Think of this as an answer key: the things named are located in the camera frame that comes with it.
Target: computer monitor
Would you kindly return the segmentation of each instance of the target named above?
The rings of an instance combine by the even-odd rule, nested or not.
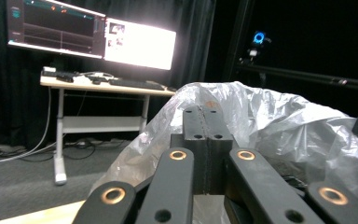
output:
[[[49,0],[7,0],[10,46],[103,57],[105,15]]]
[[[170,70],[176,33],[106,18],[104,59]]]
[[[176,32],[53,0],[7,0],[8,44],[170,70]]]

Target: computer mouse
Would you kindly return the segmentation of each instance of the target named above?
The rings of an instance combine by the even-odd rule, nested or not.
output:
[[[100,81],[100,80],[97,80],[97,79],[94,79],[94,80],[92,80],[92,84],[94,84],[94,85],[100,85],[100,84],[101,84],[101,81]]]

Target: floor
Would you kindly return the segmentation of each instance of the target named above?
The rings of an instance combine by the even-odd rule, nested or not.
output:
[[[68,181],[54,184],[52,150],[24,160],[0,162],[0,219],[87,199],[91,186],[129,143],[115,140],[96,147],[64,150]]]

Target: white screen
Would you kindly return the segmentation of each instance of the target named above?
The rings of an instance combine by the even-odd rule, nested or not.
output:
[[[106,18],[104,59],[170,70],[176,32]]]

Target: clear plastic sheet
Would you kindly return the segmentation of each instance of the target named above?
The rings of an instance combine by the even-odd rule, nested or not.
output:
[[[185,85],[93,188],[112,180],[136,186],[150,177],[171,133],[182,132],[183,111],[193,105],[219,108],[240,147],[257,149],[281,175],[338,182],[358,196],[358,137],[351,133],[356,119],[298,95],[240,82]],[[223,197],[195,196],[193,223],[229,223]]]

